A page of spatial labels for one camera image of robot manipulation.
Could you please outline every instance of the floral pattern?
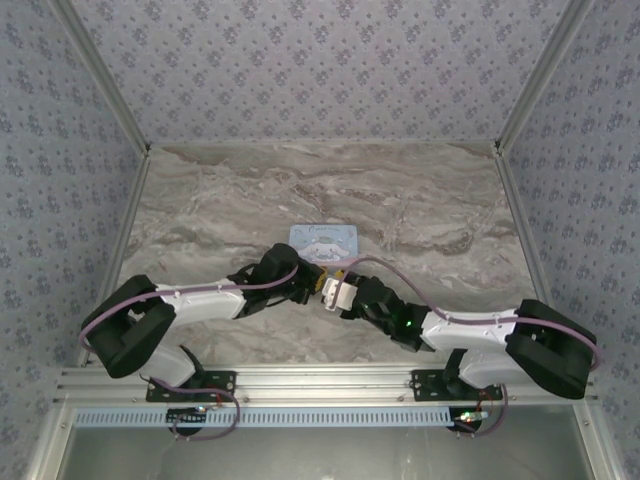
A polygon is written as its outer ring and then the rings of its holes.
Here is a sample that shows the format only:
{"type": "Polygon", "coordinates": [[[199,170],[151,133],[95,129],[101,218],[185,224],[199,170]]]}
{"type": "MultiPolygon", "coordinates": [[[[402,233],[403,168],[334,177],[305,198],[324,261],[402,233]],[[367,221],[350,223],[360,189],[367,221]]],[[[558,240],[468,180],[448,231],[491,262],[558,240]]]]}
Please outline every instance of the floral pattern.
{"type": "Polygon", "coordinates": [[[0,478],[22,478],[137,155],[44,0],[0,2],[0,478]]]}
{"type": "Polygon", "coordinates": [[[494,139],[566,0],[73,0],[151,143],[494,139]]]}
{"type": "Polygon", "coordinates": [[[596,375],[640,478],[640,6],[597,1],[510,163],[556,306],[598,335],[596,375]]]}

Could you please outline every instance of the glass panel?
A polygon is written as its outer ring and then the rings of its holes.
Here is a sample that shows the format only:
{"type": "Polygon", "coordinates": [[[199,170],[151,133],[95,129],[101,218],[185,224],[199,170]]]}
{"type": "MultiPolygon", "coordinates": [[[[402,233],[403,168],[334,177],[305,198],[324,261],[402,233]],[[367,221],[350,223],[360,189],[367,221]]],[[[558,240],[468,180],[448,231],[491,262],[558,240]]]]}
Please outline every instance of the glass panel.
{"type": "Polygon", "coordinates": [[[59,480],[592,479],[570,407],[516,407],[491,436],[439,428],[239,428],[213,442],[165,429],[75,429],[59,480]]]}

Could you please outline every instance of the gray marble floor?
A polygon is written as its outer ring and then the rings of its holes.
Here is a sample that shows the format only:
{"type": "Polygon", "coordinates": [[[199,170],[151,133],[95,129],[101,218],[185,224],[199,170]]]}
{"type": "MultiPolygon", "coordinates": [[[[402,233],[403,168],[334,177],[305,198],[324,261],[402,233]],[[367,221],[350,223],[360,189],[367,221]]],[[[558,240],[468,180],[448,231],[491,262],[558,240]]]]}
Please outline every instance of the gray marble floor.
{"type": "MultiPolygon", "coordinates": [[[[354,224],[361,254],[393,262],[441,306],[491,311],[533,296],[487,146],[289,144],[153,148],[121,281],[217,280],[251,263],[296,223],[354,224]]],[[[417,301],[381,267],[375,273],[417,301]]],[[[170,332],[204,363],[400,362],[364,321],[341,320],[319,298],[236,321],[170,332]]]]}

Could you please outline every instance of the metal frame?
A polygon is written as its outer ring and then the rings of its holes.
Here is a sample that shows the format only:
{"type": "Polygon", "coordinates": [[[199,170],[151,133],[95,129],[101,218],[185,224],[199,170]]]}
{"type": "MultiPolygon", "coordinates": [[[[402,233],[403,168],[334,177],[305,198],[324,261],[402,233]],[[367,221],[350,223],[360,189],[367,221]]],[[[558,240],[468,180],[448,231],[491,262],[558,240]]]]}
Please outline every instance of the metal frame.
{"type": "Polygon", "coordinates": [[[69,40],[76,47],[87,70],[102,92],[113,114],[118,119],[129,141],[141,155],[146,153],[147,144],[131,109],[127,105],[115,80],[105,65],[98,49],[91,40],[91,35],[78,16],[69,0],[49,0],[49,5],[66,30],[69,40]]]}
{"type": "Polygon", "coordinates": [[[594,2],[595,0],[570,0],[562,12],[551,38],[502,127],[498,140],[503,154],[513,146],[594,2]]]}
{"type": "MultiPolygon", "coordinates": [[[[522,203],[514,185],[508,163],[497,154],[496,161],[531,277],[540,299],[551,302],[540,259],[528,228],[522,203]]],[[[149,159],[142,162],[132,189],[125,220],[109,272],[101,289],[106,296],[115,288],[122,256],[144,180],[149,159]]],[[[28,479],[56,478],[60,471],[77,408],[126,407],[146,408],[146,383],[137,377],[113,380],[104,369],[92,363],[86,355],[81,365],[62,371],[55,392],[54,410],[43,425],[43,434],[30,466],[28,479]]],[[[420,363],[406,364],[328,364],[328,365],[216,365],[210,369],[230,369],[238,373],[236,395],[243,408],[256,407],[405,407],[418,405],[409,387],[410,372],[416,369],[440,369],[444,364],[430,362],[424,357],[420,363]]],[[[509,401],[512,405],[572,405],[582,441],[598,480],[622,480],[625,477],[614,448],[598,397],[589,385],[585,400],[570,401],[551,395],[535,385],[512,387],[509,401]]],[[[469,405],[468,402],[434,402],[433,406],[469,405]]]]}

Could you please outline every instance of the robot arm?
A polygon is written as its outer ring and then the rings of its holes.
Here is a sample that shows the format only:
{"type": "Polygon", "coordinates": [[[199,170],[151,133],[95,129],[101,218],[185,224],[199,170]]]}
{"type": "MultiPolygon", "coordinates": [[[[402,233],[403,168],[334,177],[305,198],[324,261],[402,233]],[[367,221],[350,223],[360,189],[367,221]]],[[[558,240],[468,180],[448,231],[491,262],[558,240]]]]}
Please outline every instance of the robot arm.
{"type": "Polygon", "coordinates": [[[338,280],[327,279],[326,270],[299,258],[290,246],[276,244],[259,263],[211,284],[156,285],[145,275],[134,276],[91,313],[83,332],[112,378],[139,373],[171,387],[200,388],[203,369],[191,352],[161,344],[170,328],[213,318],[242,318],[278,298],[306,304],[322,289],[329,310],[337,307],[342,318],[367,320],[403,348],[453,350],[442,375],[434,380],[438,385],[432,386],[445,388],[453,398],[468,397],[469,392],[477,396],[488,385],[531,379],[565,398],[584,396],[593,357],[589,347],[557,329],[499,322],[518,316],[544,319],[595,343],[591,332],[541,302],[524,300],[516,310],[492,314],[451,312],[458,320],[496,319],[491,325],[461,325],[442,319],[428,306],[400,300],[377,277],[349,273],[336,300],[337,284],[338,280]],[[131,302],[139,295],[153,298],[131,302]],[[98,317],[127,301],[128,308],[117,309],[91,328],[98,317]]]}
{"type": "Polygon", "coordinates": [[[84,331],[98,316],[122,302],[167,292],[118,310],[91,329],[86,339],[112,378],[139,373],[172,387],[194,384],[202,367],[186,348],[160,343],[169,329],[203,320],[242,318],[259,312],[276,298],[306,304],[322,288],[326,275],[323,268],[300,259],[293,248],[276,244],[259,263],[210,284],[156,285],[146,275],[136,275],[93,311],[82,328],[84,331]],[[289,280],[278,282],[294,270],[289,280]]]}
{"type": "Polygon", "coordinates": [[[546,320],[577,332],[593,344],[596,338],[538,300],[523,300],[518,309],[493,313],[440,312],[456,319],[450,322],[428,306],[403,302],[377,277],[348,273],[336,299],[338,282],[328,279],[323,294],[326,308],[339,308],[342,318],[363,318],[405,349],[452,350],[442,376],[453,395],[533,380],[560,397],[584,397],[593,359],[590,347],[557,328],[529,325],[525,320],[546,320]],[[523,321],[501,322],[514,317],[523,321]],[[488,318],[495,323],[487,324],[488,318]],[[478,320],[484,322],[473,324],[478,320]]]}

